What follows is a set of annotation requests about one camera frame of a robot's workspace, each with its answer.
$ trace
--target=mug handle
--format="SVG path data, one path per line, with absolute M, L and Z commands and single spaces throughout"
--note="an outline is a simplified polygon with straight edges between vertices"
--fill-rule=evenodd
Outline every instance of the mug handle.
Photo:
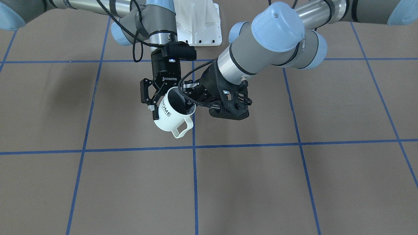
M 187 128 L 185 130 L 183 130 L 181 133 L 178 133 L 177 129 L 174 129 L 171 131 L 173 133 L 174 138 L 176 139 L 183 137 L 188 130 L 193 128 L 193 121 L 191 120 L 190 116 L 185 117 L 184 120 L 186 121 L 186 124 L 187 124 Z

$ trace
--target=white mug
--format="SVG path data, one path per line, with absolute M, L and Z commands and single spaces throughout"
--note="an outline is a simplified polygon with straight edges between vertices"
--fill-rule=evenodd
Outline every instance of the white mug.
M 170 88 L 158 107 L 159 119 L 154 121 L 158 128 L 171 131 L 177 139 L 193 128 L 191 116 L 196 111 L 196 106 L 186 110 L 184 102 L 185 99 L 178 91 L 178 87 Z M 184 122 L 187 128 L 179 133 L 177 128 Z

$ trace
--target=light blue joint cap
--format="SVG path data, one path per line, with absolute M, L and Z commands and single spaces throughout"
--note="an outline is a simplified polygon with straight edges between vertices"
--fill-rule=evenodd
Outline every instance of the light blue joint cap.
M 14 31 L 24 27 L 26 22 L 12 8 L 0 2 L 0 29 Z
M 271 4 L 257 15 L 251 30 L 260 45 L 274 52 L 291 50 L 305 36 L 305 26 L 299 15 L 282 2 Z
M 112 26 L 110 27 L 110 31 L 112 32 L 112 36 L 117 43 L 122 46 L 129 46 L 132 43 L 126 38 L 125 34 L 123 33 L 122 29 L 113 22 Z
M 145 5 L 156 5 L 163 8 L 167 8 L 170 11 L 176 13 L 174 10 L 174 1 L 173 0 L 146 0 Z
M 387 25 L 409 25 L 418 19 L 418 0 L 401 0 L 390 15 Z
M 229 37 L 228 37 L 228 42 L 229 43 L 232 43 L 233 41 L 235 41 L 235 39 L 237 39 L 237 37 L 241 33 L 242 26 L 245 23 L 248 23 L 248 21 L 238 22 L 238 23 L 234 24 L 234 26 L 231 28 L 231 31 L 229 31 Z
M 313 31 L 313 32 L 318 37 L 318 50 L 316 51 L 316 55 L 315 55 L 315 58 L 313 59 L 313 61 L 303 69 L 313 69 L 313 68 L 318 67 L 318 65 L 320 65 L 322 63 L 322 61 L 324 61 L 324 59 L 326 57 L 326 52 L 328 51 L 328 45 L 326 43 L 325 38 L 321 34 L 315 32 L 315 31 Z

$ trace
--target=robotic arm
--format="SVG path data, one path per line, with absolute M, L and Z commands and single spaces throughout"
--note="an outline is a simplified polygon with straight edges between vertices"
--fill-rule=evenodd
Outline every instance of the robotic arm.
M 228 48 L 207 63 L 198 80 L 185 81 L 191 73 L 181 78 L 180 61 L 196 60 L 196 51 L 177 41 L 173 0 L 0 0 L 0 28 L 21 28 L 55 8 L 120 17 L 111 28 L 119 44 L 150 46 L 153 79 L 142 80 L 140 90 L 154 121 L 160 119 L 160 98 L 172 87 L 183 98 L 176 100 L 181 109 L 205 106 L 213 117 L 242 120 L 252 104 L 248 80 L 266 66 L 311 69 L 324 60 L 326 40 L 312 29 L 338 21 L 407 25 L 418 18 L 418 0 L 310 0 L 296 9 L 275 2 L 251 23 L 235 24 Z M 150 86 L 156 89 L 152 97 Z

